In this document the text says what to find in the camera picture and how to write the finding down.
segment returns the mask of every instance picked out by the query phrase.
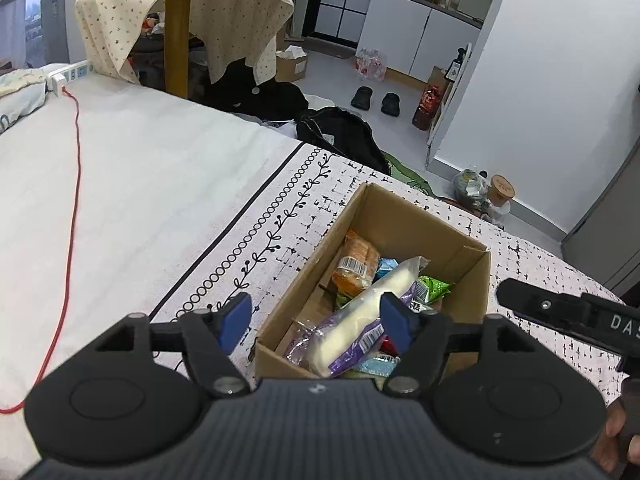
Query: pair of slippers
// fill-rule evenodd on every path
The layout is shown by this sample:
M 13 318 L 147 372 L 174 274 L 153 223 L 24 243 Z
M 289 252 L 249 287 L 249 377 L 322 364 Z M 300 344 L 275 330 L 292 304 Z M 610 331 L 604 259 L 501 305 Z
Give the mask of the pair of slippers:
M 356 91 L 356 95 L 351 100 L 351 106 L 358 108 L 359 110 L 369 110 L 371 108 L 371 96 L 373 95 L 373 89 L 368 86 L 361 86 Z M 380 108 L 383 114 L 390 115 L 392 117 L 398 117 L 400 115 L 400 96 L 389 92 L 382 99 L 382 107 Z

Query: power strip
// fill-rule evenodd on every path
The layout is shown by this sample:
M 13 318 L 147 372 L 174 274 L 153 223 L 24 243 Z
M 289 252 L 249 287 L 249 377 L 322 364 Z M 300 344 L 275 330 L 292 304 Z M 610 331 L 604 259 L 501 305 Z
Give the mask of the power strip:
M 94 66 L 87 60 L 69 64 L 47 74 L 47 91 L 60 95 L 62 87 L 77 79 L 95 73 Z

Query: countertop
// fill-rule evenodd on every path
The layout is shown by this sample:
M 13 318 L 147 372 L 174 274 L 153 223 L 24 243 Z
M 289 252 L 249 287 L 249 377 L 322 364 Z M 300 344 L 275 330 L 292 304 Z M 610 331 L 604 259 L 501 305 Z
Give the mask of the countertop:
M 468 16 L 464 16 L 459 12 L 456 12 L 455 10 L 445 9 L 444 7 L 438 6 L 436 4 L 432 4 L 427 0 L 411 0 L 411 1 L 427 7 L 431 7 L 431 9 L 438 10 L 439 12 L 444 12 L 445 14 L 448 14 L 449 16 L 453 16 L 454 18 L 457 18 L 462 22 L 468 23 L 469 25 L 473 25 L 475 28 L 482 28 L 482 23 L 478 23 L 472 18 Z

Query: bed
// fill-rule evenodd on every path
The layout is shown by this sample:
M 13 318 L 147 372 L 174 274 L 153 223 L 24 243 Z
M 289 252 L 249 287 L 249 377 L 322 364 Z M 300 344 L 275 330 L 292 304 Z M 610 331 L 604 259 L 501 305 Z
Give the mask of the bed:
M 486 244 L 492 290 L 516 277 L 615 299 L 530 242 L 258 124 L 99 75 L 69 89 L 80 103 L 83 173 L 68 315 L 49 369 L 129 312 L 169 321 L 242 290 L 254 314 L 232 360 L 251 376 L 257 331 L 363 182 Z M 0 136 L 1 406 L 30 389 L 60 314 L 76 178 L 74 114 L 71 99 L 49 94 Z M 493 295 L 488 311 L 512 317 Z M 517 323 L 606 400 L 617 396 L 614 356 Z M 178 356 L 156 359 L 182 369 Z M 15 478 L 37 460 L 21 412 L 0 415 L 0 449 L 0 478 Z

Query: human hand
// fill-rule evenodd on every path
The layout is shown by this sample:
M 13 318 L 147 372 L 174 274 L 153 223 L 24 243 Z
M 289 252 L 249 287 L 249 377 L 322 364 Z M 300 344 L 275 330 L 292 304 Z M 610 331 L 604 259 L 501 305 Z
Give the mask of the human hand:
M 611 473 L 620 462 L 618 434 L 626 423 L 625 409 L 620 399 L 612 402 L 607 408 L 607 422 L 591 450 L 591 458 L 606 471 Z M 634 435 L 629 444 L 629 462 L 640 465 L 640 435 Z

